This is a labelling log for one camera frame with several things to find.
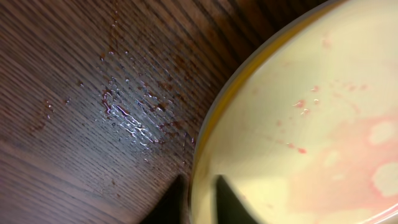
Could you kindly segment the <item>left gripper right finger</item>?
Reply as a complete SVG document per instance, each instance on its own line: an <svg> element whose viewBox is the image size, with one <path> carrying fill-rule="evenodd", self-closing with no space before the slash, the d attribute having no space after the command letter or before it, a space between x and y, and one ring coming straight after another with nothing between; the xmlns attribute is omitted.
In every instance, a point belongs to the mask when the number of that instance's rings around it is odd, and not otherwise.
<svg viewBox="0 0 398 224"><path fill-rule="evenodd" d="M257 224L222 175L215 184L218 224Z"/></svg>

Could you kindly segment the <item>green plate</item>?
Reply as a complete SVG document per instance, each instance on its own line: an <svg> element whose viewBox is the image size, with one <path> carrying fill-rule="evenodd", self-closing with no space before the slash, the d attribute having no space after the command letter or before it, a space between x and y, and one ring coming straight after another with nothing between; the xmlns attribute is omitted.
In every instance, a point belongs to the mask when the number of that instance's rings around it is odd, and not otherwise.
<svg viewBox="0 0 398 224"><path fill-rule="evenodd" d="M268 42L210 111L190 221L222 176L259 223L397 222L397 1L331 1Z"/></svg>

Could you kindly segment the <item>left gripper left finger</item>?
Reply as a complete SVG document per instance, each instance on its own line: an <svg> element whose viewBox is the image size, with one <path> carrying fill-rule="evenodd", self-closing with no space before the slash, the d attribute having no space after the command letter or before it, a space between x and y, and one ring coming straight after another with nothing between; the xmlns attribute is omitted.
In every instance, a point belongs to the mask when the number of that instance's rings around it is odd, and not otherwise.
<svg viewBox="0 0 398 224"><path fill-rule="evenodd" d="M161 196L154 208L139 222L140 224L184 224L187 183L185 177L177 175Z"/></svg>

